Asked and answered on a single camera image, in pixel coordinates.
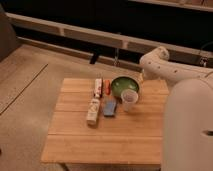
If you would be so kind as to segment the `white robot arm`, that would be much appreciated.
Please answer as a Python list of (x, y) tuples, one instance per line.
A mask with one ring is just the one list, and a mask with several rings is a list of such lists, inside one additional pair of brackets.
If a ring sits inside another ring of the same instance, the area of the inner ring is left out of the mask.
[(213, 68), (171, 62), (162, 46), (140, 65), (147, 78), (174, 83), (164, 109), (161, 171), (213, 171)]

